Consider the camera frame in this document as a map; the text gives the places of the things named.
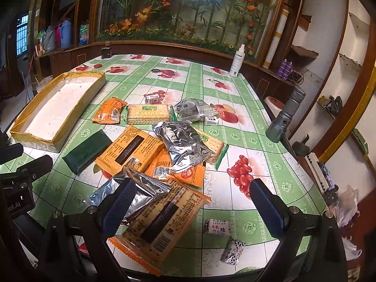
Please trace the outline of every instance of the white spray bottle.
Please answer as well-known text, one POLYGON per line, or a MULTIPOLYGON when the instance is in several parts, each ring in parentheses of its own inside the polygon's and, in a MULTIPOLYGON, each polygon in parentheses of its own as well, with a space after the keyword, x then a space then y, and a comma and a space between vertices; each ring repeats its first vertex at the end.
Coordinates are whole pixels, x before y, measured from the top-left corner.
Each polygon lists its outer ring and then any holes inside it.
POLYGON ((232 61, 231 69, 229 72, 230 76, 232 77, 238 76, 241 64, 243 63, 243 60, 244 60, 244 56, 246 55, 244 53, 244 44, 242 44, 239 50, 235 52, 234 60, 232 61))

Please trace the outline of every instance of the bolt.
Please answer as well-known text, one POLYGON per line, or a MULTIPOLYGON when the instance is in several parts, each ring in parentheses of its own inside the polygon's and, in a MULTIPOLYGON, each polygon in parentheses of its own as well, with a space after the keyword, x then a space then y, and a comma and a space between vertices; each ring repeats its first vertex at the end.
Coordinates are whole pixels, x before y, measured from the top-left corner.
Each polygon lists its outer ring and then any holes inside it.
POLYGON ((334 214, 330 211, 325 211, 325 215, 327 218, 333 218, 334 217, 334 214))
POLYGON ((86 209, 86 211, 90 214, 93 214, 95 212, 97 212, 97 206, 90 206, 89 208, 86 209))
POLYGON ((290 206, 290 207, 288 207, 288 209, 292 212, 292 213, 294 213, 294 214, 296 214, 296 213, 299 213, 299 208, 298 207, 296 207, 296 206, 290 206))
POLYGON ((55 212, 53 212, 52 217, 53 218, 58 218, 60 215, 61 215, 60 211, 55 211, 55 212))

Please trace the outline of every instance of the blue gripper pad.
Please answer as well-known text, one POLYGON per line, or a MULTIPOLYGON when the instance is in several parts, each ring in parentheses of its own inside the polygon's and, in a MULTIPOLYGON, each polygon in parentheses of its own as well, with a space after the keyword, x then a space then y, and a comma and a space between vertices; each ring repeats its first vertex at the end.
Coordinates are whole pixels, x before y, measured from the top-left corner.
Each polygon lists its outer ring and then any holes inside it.
POLYGON ((99 205, 108 205, 108 211, 102 219, 102 235, 105 238, 113 237, 136 196, 136 183, 130 178, 123 180, 113 194, 107 195, 99 205))
POLYGON ((287 206, 261 179, 251 181, 249 194, 272 237, 281 239, 288 224, 287 206))

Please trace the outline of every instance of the red logo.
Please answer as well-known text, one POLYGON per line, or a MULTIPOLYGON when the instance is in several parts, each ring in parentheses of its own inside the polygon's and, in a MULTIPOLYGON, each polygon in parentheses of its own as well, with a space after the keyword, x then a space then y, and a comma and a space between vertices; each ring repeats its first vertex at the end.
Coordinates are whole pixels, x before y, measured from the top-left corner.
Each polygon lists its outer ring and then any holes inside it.
POLYGON ((187 168, 185 171, 182 171, 182 177, 184 179, 187 179, 187 178, 190 178, 192 176, 192 169, 191 168, 187 168))

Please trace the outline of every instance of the table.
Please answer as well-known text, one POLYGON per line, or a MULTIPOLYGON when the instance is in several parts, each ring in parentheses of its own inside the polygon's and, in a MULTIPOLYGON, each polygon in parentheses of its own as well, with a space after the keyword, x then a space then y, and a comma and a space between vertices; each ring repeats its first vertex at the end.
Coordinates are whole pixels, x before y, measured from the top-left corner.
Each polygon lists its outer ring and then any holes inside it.
MULTIPOLYGON (((218 276, 262 268, 278 245, 266 229, 252 201, 239 191, 227 174, 239 155, 249 158, 254 178, 261 178, 270 191, 278 194, 287 205, 298 206, 304 213, 321 214, 326 205, 318 189, 281 143, 272 143, 265 136, 270 118, 256 92, 242 75, 231 78, 227 71, 198 63, 150 55, 114 55, 109 59, 94 58, 79 69, 105 71, 106 84, 82 113, 60 154, 25 147, 24 154, 0 167, 0 172, 15 171, 44 154, 53 158, 53 170, 33 183, 36 206, 30 215, 46 226, 56 209, 65 214, 81 213, 85 199, 107 179, 101 172, 93 173, 92 163, 81 174, 74 175, 62 157, 96 131, 102 129, 114 141, 127 126, 125 115, 118 125, 100 125, 91 118, 100 104, 118 97, 129 104, 144 102, 144 95, 164 91, 163 104, 174 105, 182 98, 204 100, 222 105, 228 112, 219 126, 194 127, 223 140, 229 145, 218 170, 207 165, 204 188, 211 204, 205 205, 187 232, 163 262, 162 271, 171 276, 218 276), (220 262, 228 238, 203 234, 209 218, 230 221, 232 237, 246 247, 236 266, 220 262)), ((135 125, 154 135, 150 125, 135 125)), ((309 237, 301 243, 299 253, 306 250, 309 237)), ((140 265, 109 244, 121 266, 145 271, 140 265)))

